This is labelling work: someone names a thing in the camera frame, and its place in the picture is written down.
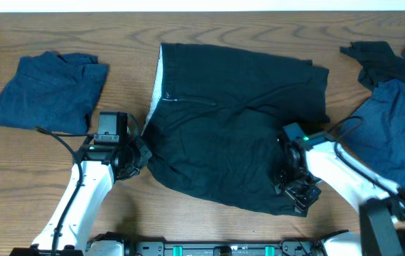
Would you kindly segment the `black shorts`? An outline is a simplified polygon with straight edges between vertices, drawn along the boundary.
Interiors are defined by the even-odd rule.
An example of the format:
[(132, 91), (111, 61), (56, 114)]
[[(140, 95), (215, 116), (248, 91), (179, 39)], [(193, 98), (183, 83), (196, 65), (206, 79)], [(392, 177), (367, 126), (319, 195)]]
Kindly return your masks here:
[(295, 215), (274, 189), (286, 164), (278, 136), (294, 122), (326, 123), (329, 71), (311, 60), (212, 45), (160, 46), (142, 137), (165, 187), (271, 215)]

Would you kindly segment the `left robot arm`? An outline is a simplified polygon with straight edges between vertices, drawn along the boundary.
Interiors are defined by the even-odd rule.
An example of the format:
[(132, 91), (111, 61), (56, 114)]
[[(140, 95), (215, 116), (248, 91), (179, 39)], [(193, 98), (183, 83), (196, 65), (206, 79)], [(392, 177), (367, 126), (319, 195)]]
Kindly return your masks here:
[(96, 134), (86, 138), (73, 154), (67, 188), (54, 214), (29, 247), (15, 247), (19, 255), (134, 255), (134, 246), (122, 234), (107, 232), (90, 239), (101, 204), (116, 181), (140, 173), (152, 157), (138, 135), (120, 141)]

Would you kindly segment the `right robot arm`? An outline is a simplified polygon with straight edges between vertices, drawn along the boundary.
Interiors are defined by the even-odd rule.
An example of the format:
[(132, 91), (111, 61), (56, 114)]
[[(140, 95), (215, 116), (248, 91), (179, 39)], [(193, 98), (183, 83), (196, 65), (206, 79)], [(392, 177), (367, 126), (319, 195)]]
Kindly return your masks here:
[(358, 213), (360, 233), (327, 235), (312, 255), (405, 255), (405, 188), (350, 156), (333, 137), (282, 133), (277, 139), (288, 164), (274, 178), (278, 193), (302, 213), (326, 182)]

